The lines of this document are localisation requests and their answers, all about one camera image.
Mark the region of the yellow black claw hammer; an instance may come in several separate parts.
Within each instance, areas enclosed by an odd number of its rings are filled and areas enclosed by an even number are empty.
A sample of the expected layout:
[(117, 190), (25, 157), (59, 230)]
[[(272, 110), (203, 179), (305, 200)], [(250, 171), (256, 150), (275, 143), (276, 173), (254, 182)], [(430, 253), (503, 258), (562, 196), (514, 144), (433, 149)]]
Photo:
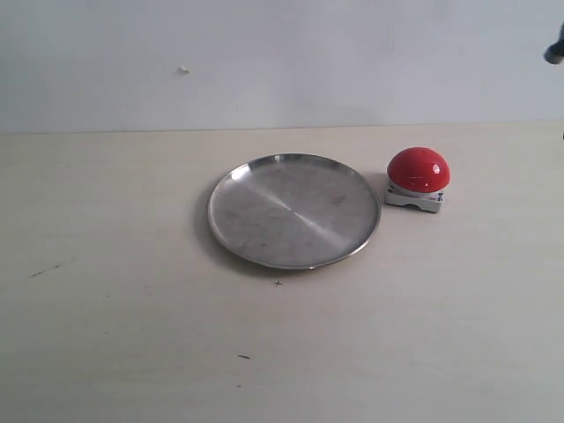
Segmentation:
[(545, 53), (544, 59), (552, 65), (561, 64), (564, 60), (564, 25), (561, 25), (558, 40), (550, 45)]

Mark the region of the red dome push button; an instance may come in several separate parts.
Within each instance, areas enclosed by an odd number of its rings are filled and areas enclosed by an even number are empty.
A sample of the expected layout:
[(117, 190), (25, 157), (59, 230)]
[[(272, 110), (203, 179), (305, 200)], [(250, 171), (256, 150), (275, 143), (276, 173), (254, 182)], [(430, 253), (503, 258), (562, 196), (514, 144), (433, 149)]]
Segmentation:
[(437, 151), (422, 146), (404, 149), (391, 159), (387, 176), (386, 204), (431, 213), (441, 210), (450, 169)]

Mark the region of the round steel plate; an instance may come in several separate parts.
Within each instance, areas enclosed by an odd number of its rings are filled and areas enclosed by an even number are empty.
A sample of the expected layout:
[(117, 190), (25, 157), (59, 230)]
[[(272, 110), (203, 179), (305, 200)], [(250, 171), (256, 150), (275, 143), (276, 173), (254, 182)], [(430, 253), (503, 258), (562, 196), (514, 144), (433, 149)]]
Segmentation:
[(269, 269), (307, 271), (361, 251), (382, 206), (358, 171), (293, 152), (228, 172), (211, 191), (206, 211), (212, 236), (235, 256)]

